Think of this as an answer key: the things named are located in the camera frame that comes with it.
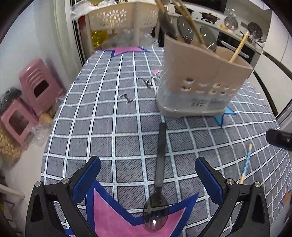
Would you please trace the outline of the grey translucent plastic spoon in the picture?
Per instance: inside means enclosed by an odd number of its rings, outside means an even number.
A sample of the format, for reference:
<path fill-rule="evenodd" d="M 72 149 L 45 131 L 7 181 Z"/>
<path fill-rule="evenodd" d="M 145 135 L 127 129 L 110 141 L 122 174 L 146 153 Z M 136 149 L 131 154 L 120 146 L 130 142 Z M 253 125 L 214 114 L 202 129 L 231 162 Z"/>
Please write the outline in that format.
<path fill-rule="evenodd" d="M 166 128 L 166 123 L 159 124 L 154 191 L 143 208 L 144 224 L 153 232 L 162 229 L 169 214 L 168 201 L 162 193 L 166 153 Z"/>

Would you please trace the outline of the plain wooden chopstick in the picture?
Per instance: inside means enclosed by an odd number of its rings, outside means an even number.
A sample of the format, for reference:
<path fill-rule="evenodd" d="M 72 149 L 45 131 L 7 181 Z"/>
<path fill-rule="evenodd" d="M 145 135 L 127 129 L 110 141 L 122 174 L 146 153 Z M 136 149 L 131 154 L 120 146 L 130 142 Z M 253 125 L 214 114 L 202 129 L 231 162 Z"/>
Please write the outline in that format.
<path fill-rule="evenodd" d="M 164 34 L 168 35 L 174 40 L 185 42 L 183 38 L 179 34 L 177 34 L 174 26 L 171 23 L 171 19 L 168 16 L 168 13 L 165 10 L 162 2 L 160 0 L 155 0 L 155 2 L 159 9 L 158 19 L 159 19 L 160 27 L 162 28 L 162 31 L 164 32 Z"/>

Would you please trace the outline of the blue patterned chopstick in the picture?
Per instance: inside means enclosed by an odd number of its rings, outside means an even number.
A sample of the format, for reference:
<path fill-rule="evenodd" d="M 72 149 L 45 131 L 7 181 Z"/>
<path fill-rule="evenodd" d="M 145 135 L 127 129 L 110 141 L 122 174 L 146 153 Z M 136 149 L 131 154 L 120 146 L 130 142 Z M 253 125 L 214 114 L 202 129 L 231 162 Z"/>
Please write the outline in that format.
<path fill-rule="evenodd" d="M 239 184 L 243 184 L 243 182 L 244 182 L 244 179 L 245 179 L 245 176 L 247 173 L 247 169 L 248 169 L 248 165 L 249 165 L 249 161 L 250 161 L 250 157 L 251 157 L 252 147 L 253 147 L 253 145 L 249 144 L 248 150 L 247 150 L 247 156 L 245 159 L 245 165 L 244 165 L 242 173 L 241 173 Z"/>

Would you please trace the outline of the bag of yellow food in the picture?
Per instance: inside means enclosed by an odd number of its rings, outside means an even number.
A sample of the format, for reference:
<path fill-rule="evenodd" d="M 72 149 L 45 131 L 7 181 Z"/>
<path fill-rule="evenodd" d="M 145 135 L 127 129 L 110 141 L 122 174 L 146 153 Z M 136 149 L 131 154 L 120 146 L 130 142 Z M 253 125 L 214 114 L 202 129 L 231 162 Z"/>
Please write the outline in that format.
<path fill-rule="evenodd" d="M 21 146 L 10 136 L 4 127 L 0 131 L 1 158 L 6 164 L 12 164 L 20 158 Z"/>

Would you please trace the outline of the grey checked tablecloth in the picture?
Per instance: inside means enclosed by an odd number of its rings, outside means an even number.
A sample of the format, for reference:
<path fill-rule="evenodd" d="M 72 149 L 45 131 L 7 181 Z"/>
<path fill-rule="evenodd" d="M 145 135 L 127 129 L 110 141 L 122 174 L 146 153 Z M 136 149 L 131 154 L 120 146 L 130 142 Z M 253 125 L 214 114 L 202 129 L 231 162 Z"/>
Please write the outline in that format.
<path fill-rule="evenodd" d="M 98 236 L 198 236 L 218 205 L 195 169 L 199 157 L 232 184 L 260 184 L 270 236 L 291 220 L 291 158 L 266 132 L 280 127 L 246 81 L 223 122 L 169 118 L 156 104 L 164 50 L 95 52 L 53 119 L 41 180 L 66 180 L 91 157 L 101 168 L 80 212 Z"/>

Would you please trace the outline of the short pink plastic stool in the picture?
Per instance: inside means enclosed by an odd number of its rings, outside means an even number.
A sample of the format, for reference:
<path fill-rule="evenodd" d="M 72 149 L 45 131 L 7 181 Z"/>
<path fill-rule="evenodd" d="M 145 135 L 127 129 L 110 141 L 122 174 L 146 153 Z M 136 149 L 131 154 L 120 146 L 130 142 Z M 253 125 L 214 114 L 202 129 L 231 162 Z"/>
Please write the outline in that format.
<path fill-rule="evenodd" d="M 21 97 L 14 99 L 1 116 L 6 130 L 24 150 L 29 146 L 31 128 L 37 126 L 38 121 L 38 117 Z"/>

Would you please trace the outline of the black built-in oven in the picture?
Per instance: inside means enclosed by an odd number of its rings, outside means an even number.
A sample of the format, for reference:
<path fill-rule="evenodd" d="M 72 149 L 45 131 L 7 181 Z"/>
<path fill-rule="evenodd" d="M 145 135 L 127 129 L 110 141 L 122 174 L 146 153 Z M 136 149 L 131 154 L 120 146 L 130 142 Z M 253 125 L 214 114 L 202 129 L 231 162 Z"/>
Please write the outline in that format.
<path fill-rule="evenodd" d="M 217 38 L 217 45 L 228 48 L 229 50 L 235 52 L 238 46 L 240 45 L 240 41 L 223 32 L 219 32 Z M 255 51 L 246 45 L 243 46 L 241 52 L 239 53 L 240 57 L 246 60 L 248 63 L 251 63 L 254 54 Z"/>

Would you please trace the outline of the wooden chopstick on table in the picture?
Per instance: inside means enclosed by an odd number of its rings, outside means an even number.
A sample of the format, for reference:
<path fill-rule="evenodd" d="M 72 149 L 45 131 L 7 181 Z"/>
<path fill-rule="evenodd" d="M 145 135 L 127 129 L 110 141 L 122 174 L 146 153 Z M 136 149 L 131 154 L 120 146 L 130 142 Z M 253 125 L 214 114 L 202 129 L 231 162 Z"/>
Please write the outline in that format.
<path fill-rule="evenodd" d="M 247 41 L 248 37 L 249 37 L 249 31 L 247 31 L 244 34 L 243 38 L 241 39 L 241 42 L 240 42 L 239 46 L 236 48 L 236 51 L 233 53 L 231 59 L 229 60 L 230 63 L 234 63 L 235 62 L 235 60 L 237 59 L 238 55 L 240 54 L 243 46 L 245 45 L 245 42 Z"/>

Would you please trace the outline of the beige plastic utensil holder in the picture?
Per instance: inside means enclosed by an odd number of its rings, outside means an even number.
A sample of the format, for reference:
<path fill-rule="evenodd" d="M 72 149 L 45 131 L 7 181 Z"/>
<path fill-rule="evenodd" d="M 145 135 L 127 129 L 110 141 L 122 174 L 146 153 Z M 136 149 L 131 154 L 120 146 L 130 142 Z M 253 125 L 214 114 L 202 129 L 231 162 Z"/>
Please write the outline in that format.
<path fill-rule="evenodd" d="M 156 94 L 159 111 L 168 117 L 221 116 L 253 68 L 233 51 L 213 52 L 198 42 L 164 37 L 163 75 Z"/>

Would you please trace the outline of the tall pink plastic stool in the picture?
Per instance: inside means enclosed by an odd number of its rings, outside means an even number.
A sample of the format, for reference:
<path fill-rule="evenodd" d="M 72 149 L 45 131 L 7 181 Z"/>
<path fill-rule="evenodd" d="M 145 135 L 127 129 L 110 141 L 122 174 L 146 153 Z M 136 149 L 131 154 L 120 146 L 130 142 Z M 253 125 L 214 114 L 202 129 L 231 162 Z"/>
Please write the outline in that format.
<path fill-rule="evenodd" d="M 19 80 L 29 105 L 38 117 L 46 112 L 64 93 L 40 58 L 33 60 L 20 72 Z"/>

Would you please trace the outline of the grey spoon in holder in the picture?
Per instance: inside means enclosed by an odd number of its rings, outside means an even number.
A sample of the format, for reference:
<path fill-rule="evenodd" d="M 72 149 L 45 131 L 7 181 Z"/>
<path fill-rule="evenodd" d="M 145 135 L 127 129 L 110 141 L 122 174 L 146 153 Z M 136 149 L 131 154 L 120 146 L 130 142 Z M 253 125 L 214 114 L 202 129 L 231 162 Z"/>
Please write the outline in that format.
<path fill-rule="evenodd" d="M 183 40 L 186 43 L 191 44 L 194 38 L 194 32 L 186 17 L 182 15 L 178 17 L 177 27 Z"/>
<path fill-rule="evenodd" d="M 217 40 L 212 31 L 206 26 L 201 26 L 200 33 L 202 35 L 202 38 L 204 39 L 206 47 L 215 52 L 217 48 Z"/>

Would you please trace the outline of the dark pot on stove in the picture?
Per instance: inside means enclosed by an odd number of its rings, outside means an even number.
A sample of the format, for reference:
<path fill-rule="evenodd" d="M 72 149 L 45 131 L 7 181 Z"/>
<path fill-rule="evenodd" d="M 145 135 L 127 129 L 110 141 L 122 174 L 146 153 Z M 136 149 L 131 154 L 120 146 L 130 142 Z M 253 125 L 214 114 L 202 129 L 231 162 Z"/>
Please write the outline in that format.
<path fill-rule="evenodd" d="M 206 21 L 211 24 L 215 24 L 220 18 L 212 15 L 211 13 L 205 13 L 205 12 L 200 12 L 201 14 L 201 20 Z"/>

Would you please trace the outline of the beige plastic basket rack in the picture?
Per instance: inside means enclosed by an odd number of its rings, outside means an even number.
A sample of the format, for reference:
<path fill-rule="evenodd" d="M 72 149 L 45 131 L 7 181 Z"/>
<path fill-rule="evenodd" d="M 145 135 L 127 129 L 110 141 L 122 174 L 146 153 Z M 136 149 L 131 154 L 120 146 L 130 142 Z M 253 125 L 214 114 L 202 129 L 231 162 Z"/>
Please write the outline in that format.
<path fill-rule="evenodd" d="M 102 1 L 94 5 L 89 1 L 81 2 L 71 17 L 85 18 L 84 44 L 87 51 L 114 47 L 152 46 L 155 39 L 147 33 L 158 22 L 158 7 L 146 1 L 116 3 Z"/>

